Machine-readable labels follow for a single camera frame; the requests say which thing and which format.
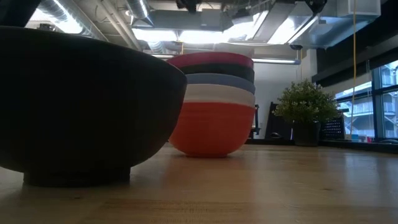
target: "black chair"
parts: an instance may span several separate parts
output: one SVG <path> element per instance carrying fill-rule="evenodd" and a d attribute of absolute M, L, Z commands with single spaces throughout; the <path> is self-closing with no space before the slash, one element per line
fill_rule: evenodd
<path fill-rule="evenodd" d="M 344 116 L 322 123 L 319 138 L 321 140 L 344 140 Z"/>
<path fill-rule="evenodd" d="M 254 133 L 256 133 L 256 135 L 259 135 L 261 130 L 261 128 L 259 128 L 259 105 L 254 105 L 254 107 L 256 108 L 256 114 L 254 115 L 255 125 L 252 126 L 250 130 L 249 139 L 254 139 Z"/>
<path fill-rule="evenodd" d="M 265 139 L 291 140 L 292 125 L 286 123 L 283 118 L 275 116 L 272 113 L 276 109 L 276 106 L 277 106 L 276 103 L 271 102 L 271 105 L 269 107 Z"/>

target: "orange bowl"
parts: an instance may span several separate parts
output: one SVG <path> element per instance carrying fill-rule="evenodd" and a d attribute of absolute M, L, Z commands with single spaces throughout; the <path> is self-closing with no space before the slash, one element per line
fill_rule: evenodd
<path fill-rule="evenodd" d="M 193 157 L 225 157 L 249 136 L 254 107 L 233 103 L 184 103 L 169 141 Z"/>

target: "potted plant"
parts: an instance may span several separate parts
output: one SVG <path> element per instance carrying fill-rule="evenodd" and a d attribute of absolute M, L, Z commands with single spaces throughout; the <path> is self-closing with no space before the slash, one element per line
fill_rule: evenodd
<path fill-rule="evenodd" d="M 293 139 L 297 146 L 317 146 L 321 122 L 339 116 L 335 97 L 308 80 L 292 82 L 278 100 L 280 104 L 273 113 L 293 123 Z"/>

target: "table surface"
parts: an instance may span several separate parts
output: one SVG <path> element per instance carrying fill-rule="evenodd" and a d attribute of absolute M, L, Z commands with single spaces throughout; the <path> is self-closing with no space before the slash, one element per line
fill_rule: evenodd
<path fill-rule="evenodd" d="M 166 145 L 129 184 L 84 189 L 0 169 L 0 223 L 398 223 L 398 156 L 244 146 L 194 159 Z"/>

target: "white bowl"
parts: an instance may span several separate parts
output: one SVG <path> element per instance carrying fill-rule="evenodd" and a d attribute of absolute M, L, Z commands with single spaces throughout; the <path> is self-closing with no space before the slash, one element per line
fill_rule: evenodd
<path fill-rule="evenodd" d="M 241 88 L 215 84 L 188 84 L 184 102 L 236 103 L 254 106 L 254 95 Z"/>

